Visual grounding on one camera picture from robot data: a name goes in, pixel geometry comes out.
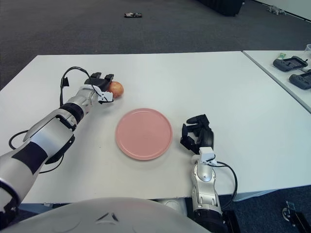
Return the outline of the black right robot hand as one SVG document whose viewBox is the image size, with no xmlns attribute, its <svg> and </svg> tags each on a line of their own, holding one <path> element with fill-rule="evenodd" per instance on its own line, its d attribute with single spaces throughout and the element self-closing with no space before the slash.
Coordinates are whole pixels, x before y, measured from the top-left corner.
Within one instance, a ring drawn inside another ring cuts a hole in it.
<svg viewBox="0 0 311 233">
<path fill-rule="evenodd" d="M 200 148 L 214 147 L 214 132 L 205 114 L 187 119 L 182 126 L 180 143 L 195 154 L 199 154 Z"/>
</svg>

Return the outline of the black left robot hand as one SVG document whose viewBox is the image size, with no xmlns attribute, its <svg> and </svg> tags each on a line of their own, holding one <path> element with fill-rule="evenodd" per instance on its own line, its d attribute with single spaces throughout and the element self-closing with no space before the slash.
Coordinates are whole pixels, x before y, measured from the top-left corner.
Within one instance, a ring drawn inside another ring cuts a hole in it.
<svg viewBox="0 0 311 233">
<path fill-rule="evenodd" d="M 104 78 L 101 78 L 101 73 L 93 73 L 88 78 L 83 87 L 90 88 L 95 91 L 97 101 L 100 104 L 111 103 L 114 101 L 113 93 L 109 91 L 109 87 L 113 81 L 114 74 L 107 74 Z"/>
</svg>

